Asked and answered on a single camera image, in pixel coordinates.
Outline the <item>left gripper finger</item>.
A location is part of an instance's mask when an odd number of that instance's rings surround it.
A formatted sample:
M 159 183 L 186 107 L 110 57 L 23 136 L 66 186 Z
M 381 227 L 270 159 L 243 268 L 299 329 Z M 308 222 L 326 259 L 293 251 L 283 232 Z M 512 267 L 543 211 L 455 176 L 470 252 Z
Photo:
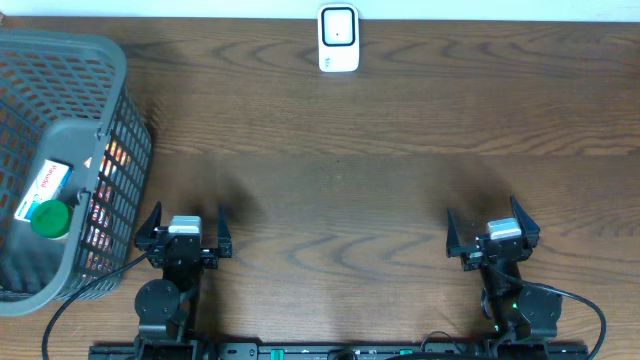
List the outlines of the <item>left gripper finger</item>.
M 222 205 L 218 208 L 217 243 L 218 257 L 231 258 L 233 254 L 232 237 L 226 222 L 224 207 Z
M 134 245 L 140 251 L 148 251 L 157 239 L 157 228 L 161 223 L 162 205 L 158 201 L 150 216 L 135 234 Z

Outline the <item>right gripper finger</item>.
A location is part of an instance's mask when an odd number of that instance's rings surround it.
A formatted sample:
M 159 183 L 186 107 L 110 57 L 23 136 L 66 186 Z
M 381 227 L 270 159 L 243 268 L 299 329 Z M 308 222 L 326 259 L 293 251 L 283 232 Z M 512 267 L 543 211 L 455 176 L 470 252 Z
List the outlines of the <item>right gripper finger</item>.
M 526 239 L 529 248 L 535 248 L 540 239 L 540 227 L 538 224 L 524 211 L 517 201 L 516 197 L 510 197 L 512 213 L 518 222 L 522 236 Z
M 447 209 L 446 255 L 448 258 L 459 257 L 460 255 L 460 240 L 456 229 L 454 214 L 450 209 Z

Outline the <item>red Top chocolate bar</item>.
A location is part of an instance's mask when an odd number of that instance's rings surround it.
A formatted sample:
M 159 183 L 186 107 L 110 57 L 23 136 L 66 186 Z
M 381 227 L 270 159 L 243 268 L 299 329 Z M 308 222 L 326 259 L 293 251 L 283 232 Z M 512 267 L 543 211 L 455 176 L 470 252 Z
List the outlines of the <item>red Top chocolate bar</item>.
M 113 268 L 113 239 L 109 234 L 111 211 L 107 208 L 112 188 L 101 180 L 96 189 L 96 198 L 90 201 L 89 228 L 84 242 L 90 247 L 85 267 L 92 272 L 107 273 Z

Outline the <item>green lid white jar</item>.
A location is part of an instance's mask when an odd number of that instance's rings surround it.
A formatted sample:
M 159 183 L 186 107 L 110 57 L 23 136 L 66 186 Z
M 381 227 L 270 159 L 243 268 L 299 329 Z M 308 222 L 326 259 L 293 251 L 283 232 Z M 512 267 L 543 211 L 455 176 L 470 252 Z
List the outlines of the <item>green lid white jar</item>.
M 72 210 L 64 202 L 48 200 L 38 205 L 31 214 L 31 229 L 39 236 L 58 239 L 69 233 Z

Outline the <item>white Panadol medicine box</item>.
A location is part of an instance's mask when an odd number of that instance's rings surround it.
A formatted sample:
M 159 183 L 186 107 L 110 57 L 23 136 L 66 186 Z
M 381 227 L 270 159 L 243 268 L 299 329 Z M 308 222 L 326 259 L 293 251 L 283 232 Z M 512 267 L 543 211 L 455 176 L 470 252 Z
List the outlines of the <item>white Panadol medicine box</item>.
M 14 212 L 14 219 L 30 222 L 39 205 L 58 196 L 72 172 L 73 168 L 69 165 L 45 160 Z

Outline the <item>small orange snack packet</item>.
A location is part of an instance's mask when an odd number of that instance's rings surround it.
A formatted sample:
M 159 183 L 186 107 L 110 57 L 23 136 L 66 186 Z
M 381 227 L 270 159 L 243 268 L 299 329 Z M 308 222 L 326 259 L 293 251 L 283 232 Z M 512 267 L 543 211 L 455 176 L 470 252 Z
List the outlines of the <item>small orange snack packet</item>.
M 113 177 L 118 172 L 124 172 L 131 164 L 131 158 L 124 147 L 117 140 L 112 140 L 105 148 L 101 160 L 100 173 L 106 177 Z

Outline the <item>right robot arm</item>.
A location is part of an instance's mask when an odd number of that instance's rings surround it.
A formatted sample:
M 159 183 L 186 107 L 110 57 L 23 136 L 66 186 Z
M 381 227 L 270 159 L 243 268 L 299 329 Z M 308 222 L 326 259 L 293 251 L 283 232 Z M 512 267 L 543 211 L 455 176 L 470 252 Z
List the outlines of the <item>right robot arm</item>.
M 447 212 L 446 255 L 458 257 L 465 271 L 478 270 L 483 281 L 481 306 L 494 321 L 496 335 L 484 342 L 492 358 L 507 355 L 518 347 L 545 350 L 557 336 L 562 298 L 521 279 L 518 264 L 529 259 L 540 239 L 540 227 L 515 198 L 510 199 L 512 216 L 487 223 L 487 232 L 463 245 L 454 214 Z

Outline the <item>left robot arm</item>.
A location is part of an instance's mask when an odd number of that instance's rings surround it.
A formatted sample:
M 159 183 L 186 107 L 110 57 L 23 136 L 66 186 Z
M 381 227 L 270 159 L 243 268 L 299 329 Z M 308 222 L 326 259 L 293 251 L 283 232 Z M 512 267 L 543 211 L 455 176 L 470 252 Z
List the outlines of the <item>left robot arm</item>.
M 216 269 L 222 258 L 232 256 L 232 238 L 223 208 L 218 209 L 217 246 L 202 245 L 202 219 L 175 216 L 161 224 L 162 207 L 156 204 L 135 235 L 143 251 L 162 277 L 144 284 L 135 297 L 139 317 L 134 355 L 138 360 L 216 359 L 216 346 L 195 332 L 201 278 Z

